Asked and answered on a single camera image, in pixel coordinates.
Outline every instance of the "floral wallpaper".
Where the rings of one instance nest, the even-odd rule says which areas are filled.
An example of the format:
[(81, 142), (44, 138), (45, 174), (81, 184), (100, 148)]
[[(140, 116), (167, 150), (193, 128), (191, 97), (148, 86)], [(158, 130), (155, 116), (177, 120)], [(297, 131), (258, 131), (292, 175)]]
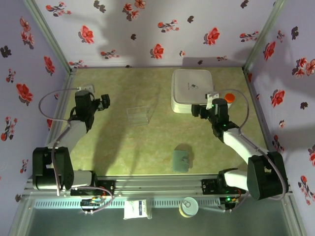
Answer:
[(242, 66), (275, 0), (35, 2), (70, 67), (131, 68)]
[[(0, 235), (6, 236), (32, 175), (32, 152), (45, 145), (51, 125), (39, 113), (38, 102), (62, 88), (66, 72), (22, 1), (1, 3), (0, 30), (5, 32), (0, 37), (1, 215), (5, 212)], [(58, 97), (43, 102), (47, 115), (54, 115)]]
[(310, 0), (288, 0), (248, 72), (268, 127), (269, 148), (284, 157), (308, 235), (315, 231), (314, 10)]

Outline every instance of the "white box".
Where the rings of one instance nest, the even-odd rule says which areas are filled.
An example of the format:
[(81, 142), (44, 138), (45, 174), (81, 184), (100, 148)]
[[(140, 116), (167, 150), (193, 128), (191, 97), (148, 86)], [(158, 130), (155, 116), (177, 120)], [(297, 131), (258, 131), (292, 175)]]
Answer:
[(214, 90), (208, 70), (178, 69), (172, 78), (172, 109), (191, 114), (191, 105), (207, 105), (206, 94)]

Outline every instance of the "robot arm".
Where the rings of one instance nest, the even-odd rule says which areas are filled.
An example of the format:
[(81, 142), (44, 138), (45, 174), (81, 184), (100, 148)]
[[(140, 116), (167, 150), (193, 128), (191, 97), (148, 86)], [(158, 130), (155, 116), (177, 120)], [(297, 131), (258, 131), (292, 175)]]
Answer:
[(220, 188), (237, 187), (249, 191), (256, 199), (272, 197), (283, 192), (281, 180), (265, 156), (270, 159), (284, 179), (288, 192), (284, 162), (278, 152), (269, 152), (257, 147), (229, 120), (227, 102), (222, 98), (211, 99), (212, 105), (192, 105), (192, 115), (207, 119), (212, 124), (213, 134), (223, 143), (233, 148), (247, 163), (247, 172), (228, 169), (219, 172)]
[(94, 186), (96, 176), (91, 171), (74, 171), (70, 152), (77, 142), (92, 128), (96, 111), (107, 109), (110, 105), (108, 94), (101, 99), (91, 99), (88, 90), (75, 93), (76, 106), (71, 110), (68, 126), (61, 135), (46, 147), (37, 147), (33, 151), (33, 186), (35, 189), (56, 189), (54, 169), (51, 168), (52, 152), (55, 169), (58, 171), (60, 189), (69, 190), (76, 186)]

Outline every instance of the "table surface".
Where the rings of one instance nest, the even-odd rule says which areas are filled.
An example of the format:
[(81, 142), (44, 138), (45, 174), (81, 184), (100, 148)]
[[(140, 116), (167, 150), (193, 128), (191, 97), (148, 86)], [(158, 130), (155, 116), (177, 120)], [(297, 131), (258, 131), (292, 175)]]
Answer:
[[(111, 105), (96, 112), (92, 129), (71, 152), (73, 168), (94, 170), (99, 176), (178, 174), (172, 171), (173, 150), (189, 153), (187, 174), (216, 174), (227, 168), (246, 168), (243, 159), (213, 135), (207, 120), (172, 111), (171, 81), (176, 69), (179, 68), (79, 69), (73, 86), (92, 83), (95, 97), (108, 93)], [(215, 90), (238, 89), (244, 93), (250, 103), (250, 116), (243, 132), (265, 147), (242, 69), (203, 69), (211, 72)], [(241, 95), (234, 95), (236, 100), (229, 115), (231, 121), (240, 125), (246, 117), (246, 102)], [(73, 92), (65, 118), (69, 118), (74, 106)], [(148, 108), (150, 122), (131, 127), (126, 110), (140, 106)]]

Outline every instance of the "green sponge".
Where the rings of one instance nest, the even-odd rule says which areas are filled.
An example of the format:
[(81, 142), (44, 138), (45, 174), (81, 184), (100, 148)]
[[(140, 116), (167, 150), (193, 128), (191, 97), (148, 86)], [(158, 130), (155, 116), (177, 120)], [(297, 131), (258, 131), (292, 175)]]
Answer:
[(173, 151), (173, 171), (185, 173), (188, 172), (189, 159), (186, 151)]

